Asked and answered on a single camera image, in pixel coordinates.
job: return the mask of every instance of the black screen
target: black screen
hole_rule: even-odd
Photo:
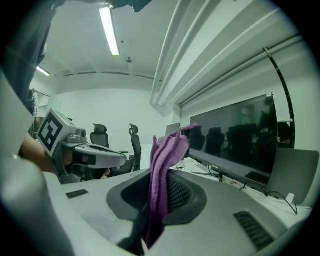
[[[277,150],[272,94],[190,118],[190,148],[270,174]]]

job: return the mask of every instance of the monitor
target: monitor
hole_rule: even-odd
[[[278,139],[272,93],[191,117],[196,123],[190,157],[242,182],[268,184]]]
[[[174,124],[170,124],[166,127],[166,131],[165,131],[165,135],[169,135],[174,133],[176,130],[178,130],[180,128],[180,123],[174,123]]]

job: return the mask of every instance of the person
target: person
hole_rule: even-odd
[[[34,77],[37,66],[46,54],[46,40],[50,25],[58,7],[66,1],[77,1],[86,4],[106,4],[103,0],[43,0],[28,13],[13,40],[8,44],[3,56],[3,72],[15,91],[16,95],[26,106],[30,83]],[[42,171],[55,173],[52,161],[40,143],[26,134],[19,155],[35,163]],[[63,156],[65,166],[73,162],[73,152],[67,151]]]

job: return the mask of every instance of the ceiling light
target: ceiling light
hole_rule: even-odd
[[[50,76],[50,74],[47,71],[44,71],[41,67],[37,66],[36,69],[45,74],[47,77]]]
[[[108,44],[113,56],[119,55],[119,50],[117,46],[117,40],[115,36],[114,26],[112,24],[111,10],[110,8],[102,8],[100,9],[101,20],[104,28],[104,32],[106,35],[106,39],[108,40]]]

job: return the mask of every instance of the white desk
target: white desk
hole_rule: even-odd
[[[148,169],[150,166],[151,148],[152,148],[152,145],[150,144],[144,144],[141,147],[141,163],[140,163],[141,170]],[[198,175],[205,179],[212,180],[213,182],[219,182],[219,179],[214,176],[195,174],[195,173],[209,174],[210,172],[207,169],[207,167],[203,166],[202,164],[199,164],[197,161],[189,157],[184,159],[183,161],[181,161],[179,164],[172,167],[171,169],[177,170],[177,167],[180,165],[184,166],[184,169],[180,170],[182,172],[193,173],[194,175]],[[223,176],[224,183],[230,184],[232,181],[234,180]],[[233,184],[230,184],[230,185],[235,186],[237,188],[243,186],[242,183],[238,181],[236,182],[237,182],[236,185],[233,185]],[[264,206],[270,212],[272,212],[275,216],[277,216],[287,228],[290,228],[294,224],[308,218],[308,216],[312,211],[312,209],[309,207],[298,206],[297,207],[298,215],[295,215],[295,213],[292,211],[290,206],[282,199],[276,199],[272,196],[266,197],[262,192],[259,192],[248,185],[242,191],[246,193],[248,196],[250,196],[252,199],[257,201],[259,204]]]

